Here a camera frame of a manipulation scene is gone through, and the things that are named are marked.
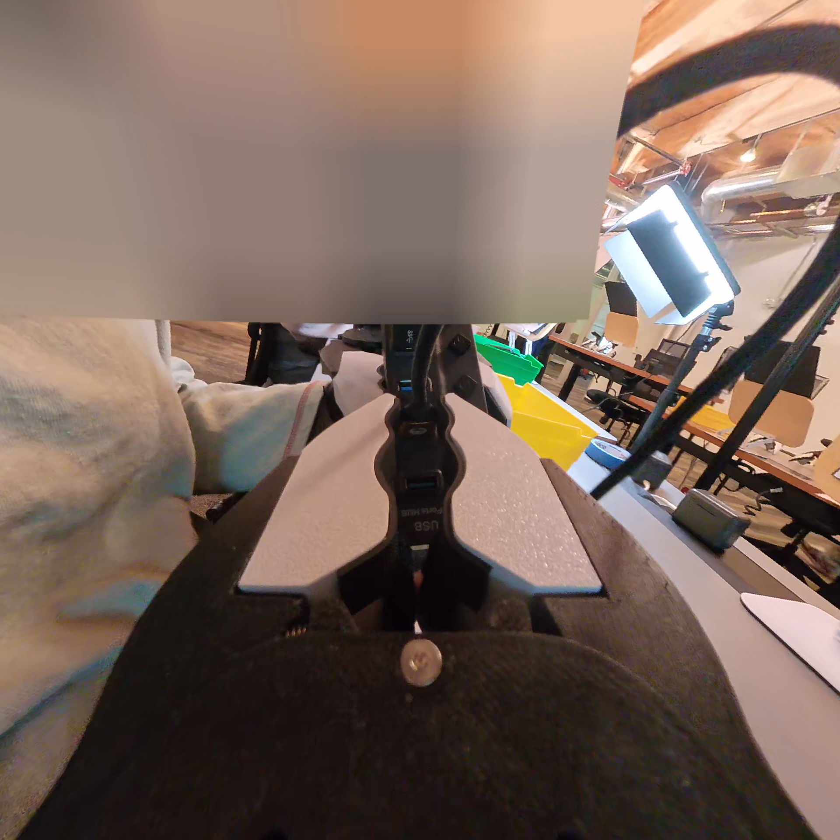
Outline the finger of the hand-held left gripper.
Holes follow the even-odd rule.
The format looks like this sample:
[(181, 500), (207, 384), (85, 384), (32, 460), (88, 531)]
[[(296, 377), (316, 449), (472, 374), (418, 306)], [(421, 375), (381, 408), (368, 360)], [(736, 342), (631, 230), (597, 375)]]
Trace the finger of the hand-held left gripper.
[(332, 377), (330, 417), (339, 421), (385, 394), (384, 358), (381, 354), (346, 351)]
[(512, 425), (508, 393), (499, 375), (478, 352), (469, 324), (448, 325), (448, 393), (456, 394), (500, 423)]

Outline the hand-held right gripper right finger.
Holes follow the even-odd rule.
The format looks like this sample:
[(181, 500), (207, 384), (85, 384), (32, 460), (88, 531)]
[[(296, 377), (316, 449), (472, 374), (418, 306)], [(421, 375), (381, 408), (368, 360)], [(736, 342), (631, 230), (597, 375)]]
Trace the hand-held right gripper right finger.
[(446, 397), (458, 471), (447, 517), (490, 578), (526, 596), (599, 595), (603, 583), (538, 454), (509, 427)]

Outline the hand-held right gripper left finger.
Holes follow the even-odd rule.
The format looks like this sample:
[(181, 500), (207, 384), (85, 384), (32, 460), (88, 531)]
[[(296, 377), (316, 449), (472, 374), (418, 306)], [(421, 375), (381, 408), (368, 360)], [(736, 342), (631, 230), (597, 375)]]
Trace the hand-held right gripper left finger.
[(302, 450), (238, 580), (241, 592), (337, 596), (340, 576), (390, 542), (396, 414), (396, 397), (381, 395)]

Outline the yellow plastic bin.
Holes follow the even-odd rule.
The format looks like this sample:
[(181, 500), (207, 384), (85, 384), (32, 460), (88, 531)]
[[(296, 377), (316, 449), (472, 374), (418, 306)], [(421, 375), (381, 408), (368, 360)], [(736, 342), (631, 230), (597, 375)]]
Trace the yellow plastic bin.
[(512, 431), (541, 458), (569, 469), (602, 435), (599, 427), (540, 385), (518, 385), (509, 376), (498, 376), (511, 404)]

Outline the black usb hub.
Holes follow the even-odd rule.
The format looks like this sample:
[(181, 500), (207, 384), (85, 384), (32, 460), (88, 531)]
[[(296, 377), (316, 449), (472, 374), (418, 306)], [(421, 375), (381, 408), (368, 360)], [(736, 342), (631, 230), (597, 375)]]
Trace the black usb hub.
[(463, 559), (447, 520), (455, 455), (446, 433), (450, 415), (443, 327), (384, 328), (385, 383), (397, 399), (392, 487), (396, 536), (386, 551), (382, 627), (411, 633), (415, 625), (453, 626)]

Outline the green plastic bin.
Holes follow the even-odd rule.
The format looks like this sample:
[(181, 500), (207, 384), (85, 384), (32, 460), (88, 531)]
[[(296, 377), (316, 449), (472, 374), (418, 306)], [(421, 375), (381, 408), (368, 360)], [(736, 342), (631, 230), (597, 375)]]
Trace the green plastic bin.
[(544, 365), (537, 358), (492, 338), (474, 334), (476, 351), (499, 376), (512, 379), (516, 385), (535, 382)]

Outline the blue tape roll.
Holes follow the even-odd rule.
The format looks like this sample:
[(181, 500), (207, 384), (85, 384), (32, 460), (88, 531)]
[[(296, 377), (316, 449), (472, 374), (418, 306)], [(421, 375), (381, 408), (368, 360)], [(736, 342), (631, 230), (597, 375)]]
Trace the blue tape roll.
[(593, 438), (584, 450), (584, 455), (597, 465), (609, 470), (615, 470), (625, 464), (631, 454), (614, 442)]

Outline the black office chair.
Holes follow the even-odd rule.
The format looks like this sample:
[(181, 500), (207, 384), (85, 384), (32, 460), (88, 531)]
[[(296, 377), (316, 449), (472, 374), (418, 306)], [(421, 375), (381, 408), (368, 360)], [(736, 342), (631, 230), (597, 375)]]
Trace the black office chair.
[(598, 422), (604, 426), (607, 432), (612, 431), (615, 423), (623, 424), (623, 439), (627, 429), (637, 423), (635, 406), (625, 402), (618, 395), (591, 389), (585, 393), (584, 398), (602, 413), (601, 419)]

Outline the dark grey small case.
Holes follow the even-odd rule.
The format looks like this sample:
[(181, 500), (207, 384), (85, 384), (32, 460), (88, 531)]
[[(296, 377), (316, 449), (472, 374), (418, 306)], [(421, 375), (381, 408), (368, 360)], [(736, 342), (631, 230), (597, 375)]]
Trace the dark grey small case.
[(654, 492), (661, 487), (672, 468), (673, 464), (670, 458), (662, 451), (656, 450), (635, 469), (632, 479), (639, 487)]
[(672, 512), (673, 521), (711, 552), (724, 554), (742, 537), (750, 519), (707, 490), (689, 490)]

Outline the wooden-edged office table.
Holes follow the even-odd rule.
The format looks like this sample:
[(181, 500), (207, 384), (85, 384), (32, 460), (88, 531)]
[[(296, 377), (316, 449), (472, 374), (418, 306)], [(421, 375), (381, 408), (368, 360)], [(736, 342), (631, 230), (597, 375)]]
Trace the wooden-edged office table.
[[(643, 384), (659, 392), (665, 389), (669, 381), (655, 370), (634, 367), (603, 353), (565, 341), (557, 335), (552, 334), (549, 339), (552, 351), (571, 364), (571, 370), (561, 387), (560, 399), (562, 400), (567, 399), (571, 394), (582, 371), (597, 373), (619, 385)], [(727, 420), (726, 414), (704, 406), (684, 423), (679, 437), (675, 440), (675, 446), (681, 452), (691, 453), (709, 464), (714, 459), (715, 453), (724, 445), (731, 431), (730, 427), (718, 429), (711, 426), (711, 423)], [(737, 480), (743, 485), (761, 476), (771, 476), (782, 485), (795, 488), (798, 494), (815, 499), (817, 503), (825, 507), (838, 509), (838, 499), (820, 490), (812, 473), (805, 472), (803, 466), (796, 465), (790, 459), (781, 458), (781, 451), (769, 451), (757, 439), (738, 447), (728, 464), (721, 468), (719, 477), (723, 476)]]

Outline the studio light panel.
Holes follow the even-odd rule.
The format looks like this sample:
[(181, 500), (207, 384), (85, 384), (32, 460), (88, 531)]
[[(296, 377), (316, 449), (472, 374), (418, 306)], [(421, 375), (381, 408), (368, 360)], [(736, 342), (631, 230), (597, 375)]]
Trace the studio light panel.
[(609, 230), (604, 248), (646, 316), (681, 326), (734, 302), (741, 288), (678, 185), (666, 184)]

